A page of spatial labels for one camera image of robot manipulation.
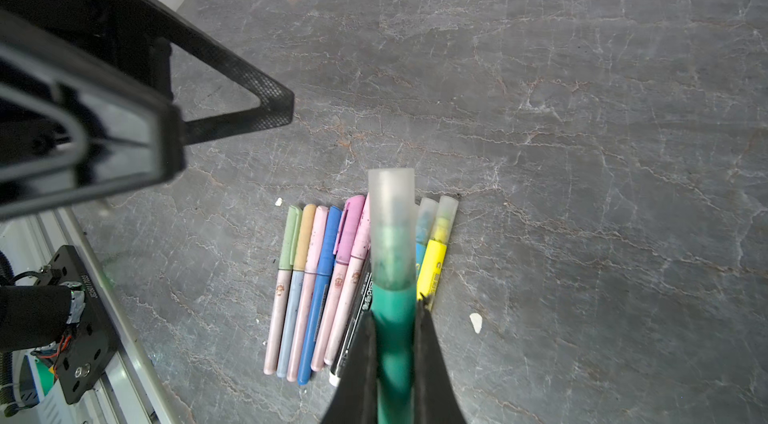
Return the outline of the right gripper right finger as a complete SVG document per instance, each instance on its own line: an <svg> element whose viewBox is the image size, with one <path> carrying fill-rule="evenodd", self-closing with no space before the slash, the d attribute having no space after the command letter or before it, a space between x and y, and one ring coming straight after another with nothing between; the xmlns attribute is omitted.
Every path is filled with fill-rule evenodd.
<svg viewBox="0 0 768 424"><path fill-rule="evenodd" d="M414 423L466 423L444 362L430 311L416 306L414 326Z"/></svg>

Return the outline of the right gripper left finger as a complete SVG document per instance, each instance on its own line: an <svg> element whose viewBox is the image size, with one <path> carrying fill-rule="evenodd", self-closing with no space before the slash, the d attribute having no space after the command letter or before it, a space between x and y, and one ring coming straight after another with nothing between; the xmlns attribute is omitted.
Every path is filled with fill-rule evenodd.
<svg viewBox="0 0 768 424"><path fill-rule="evenodd" d="M377 340L371 311L359 321L357 334L334 397L322 419L327 423L377 423Z"/></svg>

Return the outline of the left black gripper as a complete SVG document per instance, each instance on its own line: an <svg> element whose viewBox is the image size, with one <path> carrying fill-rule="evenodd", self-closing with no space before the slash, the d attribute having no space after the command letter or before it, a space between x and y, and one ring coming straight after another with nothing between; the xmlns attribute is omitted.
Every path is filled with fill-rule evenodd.
<svg viewBox="0 0 768 424"><path fill-rule="evenodd" d="M157 0L1 3L53 34L1 14L4 220L159 184L183 170L183 121L166 98L173 48L232 83L223 94L229 113L186 122L186 144L293 119L292 91Z"/></svg>

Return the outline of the yellow highlighter marker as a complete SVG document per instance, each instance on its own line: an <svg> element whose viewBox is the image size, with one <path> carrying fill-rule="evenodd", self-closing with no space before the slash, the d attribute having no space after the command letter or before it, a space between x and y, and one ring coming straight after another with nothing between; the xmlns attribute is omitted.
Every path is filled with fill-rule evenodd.
<svg viewBox="0 0 768 424"><path fill-rule="evenodd" d="M459 201L451 196L441 196L438 204L431 236L417 276L417 299L429 310L434 303Z"/></svg>

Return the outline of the blue highlighter marker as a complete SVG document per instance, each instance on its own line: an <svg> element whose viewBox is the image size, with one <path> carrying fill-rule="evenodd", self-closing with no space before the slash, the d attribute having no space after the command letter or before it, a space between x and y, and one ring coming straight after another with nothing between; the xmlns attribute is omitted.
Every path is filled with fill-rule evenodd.
<svg viewBox="0 0 768 424"><path fill-rule="evenodd" d="M421 199L415 225L415 263L416 276L419 276L427 243L431 236L432 226L436 217L438 202L429 197Z"/></svg>

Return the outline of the green highlighter marker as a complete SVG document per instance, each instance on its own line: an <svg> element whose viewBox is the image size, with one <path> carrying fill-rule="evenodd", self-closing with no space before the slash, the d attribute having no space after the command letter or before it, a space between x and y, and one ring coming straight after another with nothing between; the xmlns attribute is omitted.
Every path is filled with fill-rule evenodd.
<svg viewBox="0 0 768 424"><path fill-rule="evenodd" d="M380 423L413 421L416 309L415 177L411 168L368 174Z"/></svg>

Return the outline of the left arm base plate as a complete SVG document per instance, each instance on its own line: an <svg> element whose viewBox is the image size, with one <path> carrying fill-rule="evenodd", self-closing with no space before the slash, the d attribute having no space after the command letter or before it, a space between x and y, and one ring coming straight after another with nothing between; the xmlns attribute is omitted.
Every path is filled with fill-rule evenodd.
<svg viewBox="0 0 768 424"><path fill-rule="evenodd" d="M93 389L118 349L119 336L76 248L61 246L49 261L43 285L68 284L84 297L84 310L77 323L68 325L59 339L61 349L49 360L61 384L65 401L74 405Z"/></svg>

